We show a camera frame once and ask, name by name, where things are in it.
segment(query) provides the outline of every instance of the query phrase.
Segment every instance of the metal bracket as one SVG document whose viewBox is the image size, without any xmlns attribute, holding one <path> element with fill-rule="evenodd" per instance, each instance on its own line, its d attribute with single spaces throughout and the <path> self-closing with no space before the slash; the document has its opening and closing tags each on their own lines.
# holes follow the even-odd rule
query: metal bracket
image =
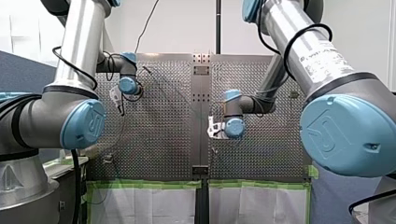
<svg viewBox="0 0 396 224">
<path fill-rule="evenodd" d="M 209 167 L 207 165 L 193 165 L 192 175 L 208 175 Z"/>
<path fill-rule="evenodd" d="M 209 66 L 194 66 L 194 74 L 198 76 L 209 76 Z"/>
</svg>

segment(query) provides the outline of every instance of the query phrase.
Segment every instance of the white wall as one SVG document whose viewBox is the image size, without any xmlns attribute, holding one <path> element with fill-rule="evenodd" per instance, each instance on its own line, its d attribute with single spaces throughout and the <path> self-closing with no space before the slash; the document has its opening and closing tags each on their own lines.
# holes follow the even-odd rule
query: white wall
<svg viewBox="0 0 396 224">
<path fill-rule="evenodd" d="M 323 22 L 332 28 L 334 45 L 356 70 L 372 72 L 396 90 L 391 57 L 394 2 L 325 0 Z"/>
<path fill-rule="evenodd" d="M 134 51 L 155 0 L 123 0 L 106 20 L 114 51 Z M 242 0 L 222 1 L 224 54 L 270 55 L 254 24 L 242 21 Z M 334 45 L 357 70 L 375 73 L 396 91 L 396 0 L 325 0 L 323 21 Z M 0 50 L 56 64 L 51 49 L 62 43 L 64 28 L 40 0 L 0 0 Z M 214 52 L 216 0 L 160 0 L 139 52 Z"/>
<path fill-rule="evenodd" d="M 106 28 L 115 51 L 134 51 L 154 2 L 124 0 L 113 10 Z M 271 54 L 260 43 L 256 26 L 242 21 L 242 0 L 222 3 L 222 53 Z M 160 0 L 139 52 L 215 52 L 215 23 L 216 0 Z"/>
<path fill-rule="evenodd" d="M 40 0 L 0 0 L 0 50 L 55 65 L 64 28 Z"/>
</svg>

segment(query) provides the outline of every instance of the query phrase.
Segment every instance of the green tape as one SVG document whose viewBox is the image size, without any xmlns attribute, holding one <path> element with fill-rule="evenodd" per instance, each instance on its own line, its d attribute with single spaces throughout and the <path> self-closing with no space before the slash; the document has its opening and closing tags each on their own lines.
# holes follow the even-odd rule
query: green tape
<svg viewBox="0 0 396 224">
<path fill-rule="evenodd" d="M 304 190 L 310 188 L 310 183 L 280 183 L 274 181 L 254 181 L 254 180 L 210 180 L 209 187 L 215 189 L 255 187 L 262 189 Z"/>
<path fill-rule="evenodd" d="M 88 218 L 87 218 L 87 223 L 91 224 L 91 213 L 92 213 L 92 195 L 93 195 L 93 188 L 88 188 L 87 189 L 87 213 L 88 213 Z"/>
<path fill-rule="evenodd" d="M 145 180 L 93 181 L 87 183 L 92 189 L 199 189 L 200 181 L 160 182 Z"/>
<path fill-rule="evenodd" d="M 311 190 L 312 185 L 309 184 L 309 187 L 306 189 L 306 208 L 305 208 L 305 223 L 311 223 Z"/>
<path fill-rule="evenodd" d="M 308 175 L 314 179 L 319 179 L 319 170 L 314 165 L 308 166 Z"/>
</svg>

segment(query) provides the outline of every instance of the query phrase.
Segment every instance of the blue joint cap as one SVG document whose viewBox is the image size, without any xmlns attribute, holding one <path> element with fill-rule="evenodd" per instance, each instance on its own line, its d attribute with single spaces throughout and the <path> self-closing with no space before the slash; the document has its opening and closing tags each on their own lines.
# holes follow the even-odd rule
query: blue joint cap
<svg viewBox="0 0 396 224">
<path fill-rule="evenodd" d="M 122 77 L 119 89 L 122 93 L 128 95 L 134 95 L 139 90 L 137 83 L 131 77 Z"/>
<path fill-rule="evenodd" d="M 128 61 L 130 61 L 131 63 L 136 63 L 137 62 L 136 54 L 134 54 L 132 52 L 123 52 L 121 55 L 122 55 L 122 57 L 124 57 Z"/>
<path fill-rule="evenodd" d="M 300 125 L 305 150 L 327 170 L 361 177 L 396 170 L 396 124 L 361 98 L 321 96 L 305 107 Z"/>
<path fill-rule="evenodd" d="M 17 96 L 31 94 L 30 92 L 18 92 L 18 91 L 3 91 L 0 92 L 0 103 L 15 98 Z"/>
<path fill-rule="evenodd" d="M 97 100 L 86 100 L 69 114 L 61 130 L 64 149 L 82 149 L 95 144 L 105 127 L 105 108 Z"/>
<path fill-rule="evenodd" d="M 235 98 L 240 97 L 241 95 L 242 94 L 241 94 L 240 90 L 229 90 L 229 91 L 226 91 L 226 92 L 224 92 L 224 101 L 225 102 L 231 101 L 231 100 L 233 100 Z"/>
<path fill-rule="evenodd" d="M 119 7 L 121 5 L 121 0 L 110 0 L 110 5 L 113 7 Z"/>
<path fill-rule="evenodd" d="M 260 0 L 244 0 L 242 5 L 242 19 L 246 22 L 256 22 L 260 8 Z"/>
<path fill-rule="evenodd" d="M 240 138 L 244 135 L 246 129 L 245 122 L 242 119 L 230 119 L 225 124 L 224 132 L 229 138 Z"/>
</svg>

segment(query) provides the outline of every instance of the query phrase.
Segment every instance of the perforated metal panel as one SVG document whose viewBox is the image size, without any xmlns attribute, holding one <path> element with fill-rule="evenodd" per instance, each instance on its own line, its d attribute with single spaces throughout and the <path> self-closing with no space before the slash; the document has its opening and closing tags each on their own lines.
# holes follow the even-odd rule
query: perforated metal panel
<svg viewBox="0 0 396 224">
<path fill-rule="evenodd" d="M 109 82 L 106 74 L 98 75 L 97 92 L 107 118 L 98 145 L 104 149 L 91 163 L 91 179 L 191 179 L 191 63 L 191 55 L 138 55 L 144 96 L 136 103 L 124 102 L 120 140 L 123 118 L 108 96 L 119 76 Z M 104 164 L 109 154 L 113 162 Z"/>
<path fill-rule="evenodd" d="M 222 94 L 228 89 L 254 94 L 270 60 L 214 55 L 206 65 L 210 74 L 197 76 L 193 74 L 197 62 L 190 54 L 138 55 L 138 80 L 145 94 L 136 103 L 125 103 L 125 122 L 108 96 L 118 75 L 107 81 L 106 74 L 100 74 L 97 92 L 107 119 L 98 144 L 101 153 L 88 170 L 90 179 L 191 180 L 193 165 L 209 164 L 210 178 L 303 181 L 310 160 L 300 144 L 304 97 L 294 81 L 280 89 L 274 114 L 261 119 L 245 116 L 243 140 L 208 140 L 205 132 L 209 111 L 217 121 L 222 118 Z M 299 97 L 290 98 L 291 92 Z M 113 162 L 104 163 L 109 154 Z"/>
<path fill-rule="evenodd" d="M 254 94 L 270 57 L 214 56 L 212 58 L 211 114 L 222 118 L 223 93 L 239 89 Z M 291 98 L 298 92 L 297 98 Z M 242 140 L 209 140 L 210 177 L 215 179 L 265 179 L 302 181 L 309 162 L 299 137 L 304 96 L 290 80 L 279 90 L 276 112 L 257 118 L 245 115 L 247 132 Z"/>
</svg>

